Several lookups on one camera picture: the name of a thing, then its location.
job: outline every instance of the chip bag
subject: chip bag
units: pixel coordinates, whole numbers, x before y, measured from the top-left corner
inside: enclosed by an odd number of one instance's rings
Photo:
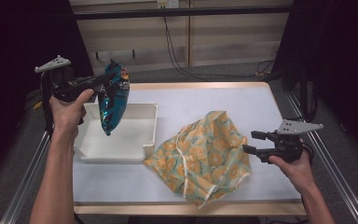
[[[98,93],[101,124],[106,135],[117,127],[127,107],[130,94],[130,76],[126,68],[111,60],[105,67],[105,75],[109,76]]]

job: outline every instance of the white table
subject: white table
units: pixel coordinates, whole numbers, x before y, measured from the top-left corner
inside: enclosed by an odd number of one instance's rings
[[[156,148],[183,126],[212,110],[226,110],[248,144],[273,147],[251,138],[251,131],[271,132],[282,122],[266,83],[131,84],[130,104],[158,103]],[[78,214],[175,216],[305,215],[300,195],[274,165],[250,156],[252,174],[236,191],[199,209],[174,194],[143,164],[99,164],[74,160],[75,211]]]

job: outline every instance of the person's right hand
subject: person's right hand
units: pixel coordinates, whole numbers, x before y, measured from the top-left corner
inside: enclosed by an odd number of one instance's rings
[[[300,194],[316,184],[310,169],[310,156],[307,151],[304,150],[300,159],[292,163],[287,163],[276,156],[270,156],[268,159],[286,174]]]

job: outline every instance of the white tray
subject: white tray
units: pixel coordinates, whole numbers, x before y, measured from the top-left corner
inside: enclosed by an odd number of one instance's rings
[[[158,104],[127,104],[118,126],[107,136],[98,104],[85,104],[87,115],[79,126],[75,152],[89,162],[141,163],[153,154]]]

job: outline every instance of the yellow floral cloth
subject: yellow floral cloth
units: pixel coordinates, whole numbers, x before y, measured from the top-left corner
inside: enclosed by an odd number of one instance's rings
[[[226,111],[209,112],[183,127],[144,160],[175,193],[202,208],[234,191],[250,174],[245,136]]]

